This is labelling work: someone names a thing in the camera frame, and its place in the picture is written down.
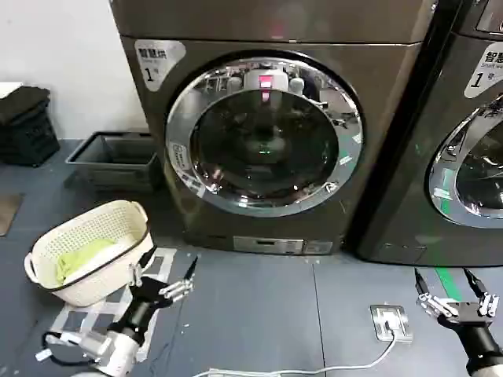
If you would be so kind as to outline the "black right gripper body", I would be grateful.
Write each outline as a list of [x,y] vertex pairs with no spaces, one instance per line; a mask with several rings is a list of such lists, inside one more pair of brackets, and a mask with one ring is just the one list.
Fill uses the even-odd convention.
[[439,314],[437,322],[457,334],[468,357],[467,367],[496,367],[500,364],[500,346],[490,333],[492,320],[479,314],[477,302],[455,302],[457,311],[446,317]]

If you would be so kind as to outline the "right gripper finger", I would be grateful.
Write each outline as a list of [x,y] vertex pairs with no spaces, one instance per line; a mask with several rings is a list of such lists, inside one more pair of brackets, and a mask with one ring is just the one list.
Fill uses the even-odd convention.
[[463,271],[469,287],[479,300],[478,314],[481,317],[495,317],[500,297],[490,294],[485,284],[470,269],[463,268]]
[[439,298],[433,295],[428,288],[425,279],[420,274],[420,271],[414,269],[415,288],[418,293],[417,304],[431,317],[443,315],[446,318],[458,316],[458,310],[453,306],[456,302],[448,298]]

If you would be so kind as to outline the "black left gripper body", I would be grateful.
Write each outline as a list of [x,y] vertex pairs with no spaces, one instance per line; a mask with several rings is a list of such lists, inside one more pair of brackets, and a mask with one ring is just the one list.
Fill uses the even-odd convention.
[[158,309],[171,304],[159,293],[166,287],[167,283],[143,276],[140,287],[130,287],[132,300],[120,319],[110,325],[110,331],[126,335],[142,346],[152,316]]

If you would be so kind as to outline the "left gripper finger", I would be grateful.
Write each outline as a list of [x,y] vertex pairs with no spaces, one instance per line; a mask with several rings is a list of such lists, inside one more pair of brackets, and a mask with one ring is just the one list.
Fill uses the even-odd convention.
[[131,272],[131,286],[141,286],[141,277],[145,270],[147,270],[155,259],[156,246],[153,246],[149,251],[144,253],[135,265],[130,265]]
[[193,290],[193,277],[197,262],[198,258],[195,258],[187,269],[184,277],[180,281],[161,288],[158,291],[158,295],[170,302],[177,302],[189,294]]

